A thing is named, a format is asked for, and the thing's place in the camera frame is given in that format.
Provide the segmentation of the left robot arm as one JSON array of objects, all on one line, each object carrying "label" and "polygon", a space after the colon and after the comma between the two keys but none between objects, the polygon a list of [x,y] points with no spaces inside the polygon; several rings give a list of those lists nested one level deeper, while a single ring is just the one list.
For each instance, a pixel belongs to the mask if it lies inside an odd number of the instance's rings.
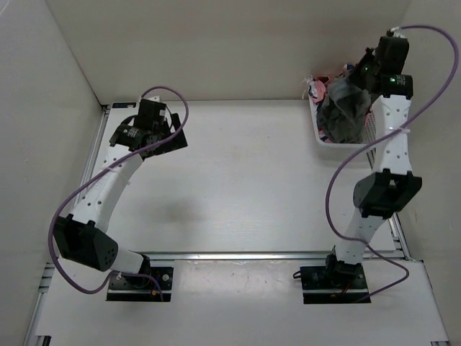
[{"label": "left robot arm", "polygon": [[152,156],[187,146],[179,116],[155,98],[142,99],[138,112],[125,118],[109,139],[101,179],[92,183],[66,217],[58,217],[53,235],[61,256],[105,272],[126,272],[134,288],[151,280],[145,257],[121,247],[107,231],[109,221],[130,178]]}]

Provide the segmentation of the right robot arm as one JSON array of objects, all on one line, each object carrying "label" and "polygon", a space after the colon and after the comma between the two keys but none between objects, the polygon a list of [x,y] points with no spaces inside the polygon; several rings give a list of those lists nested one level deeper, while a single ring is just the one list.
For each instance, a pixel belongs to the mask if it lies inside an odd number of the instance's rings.
[{"label": "right robot arm", "polygon": [[402,73],[408,51],[407,39],[388,33],[376,48],[366,50],[346,79],[372,98],[375,161],[372,173],[355,184],[351,222],[327,256],[323,279],[332,288],[359,276],[364,251],[375,232],[422,187],[409,160],[405,126],[413,96],[413,79]]}]

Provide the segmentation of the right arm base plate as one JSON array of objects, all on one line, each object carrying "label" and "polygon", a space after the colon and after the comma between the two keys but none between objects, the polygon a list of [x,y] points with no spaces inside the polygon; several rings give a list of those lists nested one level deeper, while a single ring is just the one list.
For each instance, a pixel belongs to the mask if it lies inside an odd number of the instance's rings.
[{"label": "right arm base plate", "polygon": [[301,282],[305,305],[371,302],[363,270],[355,278],[334,280],[327,276],[325,266],[304,266],[292,278]]}]

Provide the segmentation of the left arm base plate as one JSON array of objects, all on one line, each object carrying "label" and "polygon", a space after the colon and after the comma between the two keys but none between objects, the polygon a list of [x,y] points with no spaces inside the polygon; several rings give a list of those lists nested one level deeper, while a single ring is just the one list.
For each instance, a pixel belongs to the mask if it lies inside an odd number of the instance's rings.
[{"label": "left arm base plate", "polygon": [[151,277],[159,284],[162,294],[159,293],[156,284],[148,278],[133,278],[119,275],[109,280],[106,301],[170,302],[174,268],[152,267]]}]

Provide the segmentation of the grey shorts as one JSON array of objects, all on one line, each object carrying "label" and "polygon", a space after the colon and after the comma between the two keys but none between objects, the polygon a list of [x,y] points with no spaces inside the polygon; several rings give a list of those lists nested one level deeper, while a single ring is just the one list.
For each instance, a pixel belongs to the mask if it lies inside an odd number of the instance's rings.
[{"label": "grey shorts", "polygon": [[367,91],[353,85],[348,79],[338,79],[328,85],[328,94],[318,107],[318,127],[328,136],[355,137],[361,133],[364,117],[370,107]]}]

